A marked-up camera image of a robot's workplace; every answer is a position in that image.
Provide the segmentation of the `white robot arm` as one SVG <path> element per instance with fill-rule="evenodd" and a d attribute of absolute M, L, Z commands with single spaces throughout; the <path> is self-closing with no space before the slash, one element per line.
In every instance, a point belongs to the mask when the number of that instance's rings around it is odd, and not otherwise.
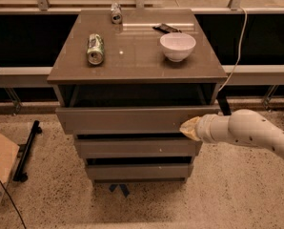
<path fill-rule="evenodd" d="M 194 141 L 265 148 L 284 159 L 284 131 L 251 110 L 197 116 L 182 123 L 179 131 Z"/>

